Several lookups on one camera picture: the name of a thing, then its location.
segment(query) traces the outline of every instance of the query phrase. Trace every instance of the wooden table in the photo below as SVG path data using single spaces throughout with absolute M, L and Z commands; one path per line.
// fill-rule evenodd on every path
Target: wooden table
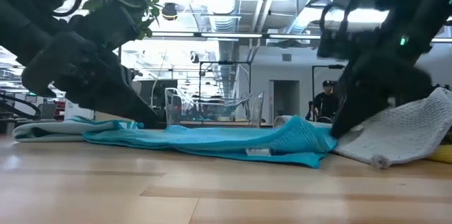
M 320 170 L 0 138 L 1 224 L 452 223 L 452 166 Z

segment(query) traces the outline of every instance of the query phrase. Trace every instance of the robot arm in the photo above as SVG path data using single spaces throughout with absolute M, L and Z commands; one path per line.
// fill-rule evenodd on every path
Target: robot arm
M 349 33 L 348 13 L 369 3 L 378 10 L 389 10 L 387 19 L 377 29 Z M 451 0 L 349 0 L 339 31 L 323 26 L 329 7 L 321 19 L 318 56 L 349 61 L 335 90 L 340 108 L 332 136 L 342 136 L 387 108 L 390 96 L 408 100 L 428 96 L 431 78 L 413 66 L 429 52 L 432 38 L 452 14 Z
M 25 66 L 23 85 L 52 97 L 53 83 L 81 107 L 154 126 L 157 115 L 133 91 L 132 73 L 112 51 L 138 35 L 127 8 L 112 1 L 62 23 L 49 14 L 58 5 L 61 0 L 0 0 L 0 45 Z

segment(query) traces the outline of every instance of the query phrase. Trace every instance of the blue cloth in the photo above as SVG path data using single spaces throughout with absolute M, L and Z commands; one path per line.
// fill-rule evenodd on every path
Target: blue cloth
M 278 129 L 199 128 L 170 126 L 163 132 L 141 129 L 84 133 L 87 142 L 150 150 L 177 150 L 194 155 L 235 160 L 293 163 L 319 168 L 336 140 L 329 129 L 316 128 L 293 117 Z M 250 149 L 268 149 L 270 155 L 250 155 Z

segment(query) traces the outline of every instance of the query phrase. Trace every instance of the doorway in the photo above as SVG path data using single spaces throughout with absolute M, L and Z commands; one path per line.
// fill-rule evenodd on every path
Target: doorway
M 270 118 L 280 115 L 299 116 L 299 81 L 270 81 Z

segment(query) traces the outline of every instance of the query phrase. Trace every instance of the white tag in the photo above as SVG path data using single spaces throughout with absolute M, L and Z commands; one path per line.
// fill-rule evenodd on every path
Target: white tag
M 248 156 L 271 156 L 270 149 L 247 149 Z

